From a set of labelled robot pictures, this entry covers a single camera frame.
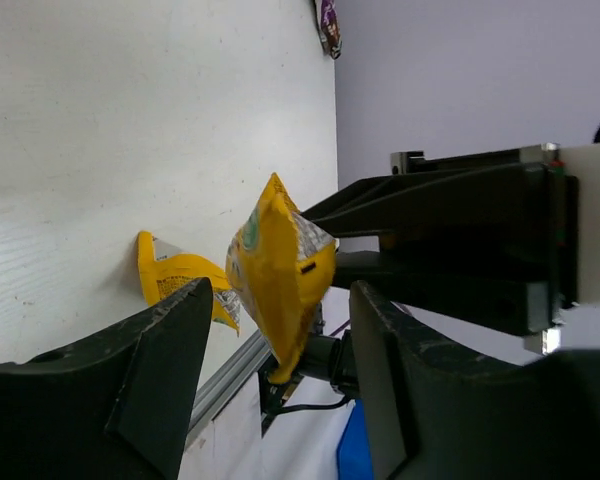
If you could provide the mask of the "yellow snack packet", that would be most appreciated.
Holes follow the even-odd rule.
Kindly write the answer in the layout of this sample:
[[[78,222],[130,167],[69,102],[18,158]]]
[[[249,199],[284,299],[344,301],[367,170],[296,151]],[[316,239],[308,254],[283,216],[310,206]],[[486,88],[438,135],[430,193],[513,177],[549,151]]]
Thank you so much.
[[[271,383],[290,380],[335,268],[335,238],[301,215],[272,174],[232,238],[225,263],[231,288],[278,362]]]

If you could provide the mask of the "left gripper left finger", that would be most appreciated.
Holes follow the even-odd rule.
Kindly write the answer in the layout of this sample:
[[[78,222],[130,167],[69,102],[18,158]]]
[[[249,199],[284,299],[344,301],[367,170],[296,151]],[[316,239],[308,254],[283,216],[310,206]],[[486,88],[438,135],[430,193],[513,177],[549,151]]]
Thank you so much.
[[[155,306],[0,364],[0,479],[174,479],[211,324],[196,279]]]

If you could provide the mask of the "yellow M&M packet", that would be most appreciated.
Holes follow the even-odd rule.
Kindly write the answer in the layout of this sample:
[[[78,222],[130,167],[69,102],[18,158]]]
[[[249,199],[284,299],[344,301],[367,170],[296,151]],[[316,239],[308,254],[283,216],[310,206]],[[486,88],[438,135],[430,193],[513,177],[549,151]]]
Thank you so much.
[[[226,274],[215,263],[169,244],[149,231],[137,235],[137,266],[142,294],[153,306],[198,278],[208,278],[213,291],[211,320],[240,335],[240,300]]]

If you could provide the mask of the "dark snack bar edge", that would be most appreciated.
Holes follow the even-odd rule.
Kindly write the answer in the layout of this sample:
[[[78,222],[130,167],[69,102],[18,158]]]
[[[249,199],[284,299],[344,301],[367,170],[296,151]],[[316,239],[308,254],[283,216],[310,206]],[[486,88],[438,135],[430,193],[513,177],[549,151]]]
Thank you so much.
[[[336,60],[341,55],[342,36],[334,0],[315,0],[316,24],[325,55]]]

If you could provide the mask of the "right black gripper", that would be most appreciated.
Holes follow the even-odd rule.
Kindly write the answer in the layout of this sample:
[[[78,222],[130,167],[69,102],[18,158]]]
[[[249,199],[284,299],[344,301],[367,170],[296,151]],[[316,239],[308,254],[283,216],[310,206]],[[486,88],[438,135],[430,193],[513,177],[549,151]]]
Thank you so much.
[[[567,174],[560,147],[549,142],[435,160],[422,151],[394,152],[390,162],[394,174],[404,175],[358,180],[302,216],[337,238],[413,228],[509,227],[542,209],[547,167],[556,198],[556,272],[550,285],[445,270],[434,262],[373,251],[339,252],[332,285],[348,289],[364,281],[390,301],[523,336],[527,351],[557,350],[560,311],[578,301],[579,184]],[[469,167],[478,169],[448,170]]]

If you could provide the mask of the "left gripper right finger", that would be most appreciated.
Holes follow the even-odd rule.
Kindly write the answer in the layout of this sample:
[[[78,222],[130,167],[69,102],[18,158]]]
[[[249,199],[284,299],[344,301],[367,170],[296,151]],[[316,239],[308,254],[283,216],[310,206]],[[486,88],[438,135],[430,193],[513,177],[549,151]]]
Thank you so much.
[[[472,350],[350,289],[351,336],[378,479],[600,479],[600,350],[523,366]]]

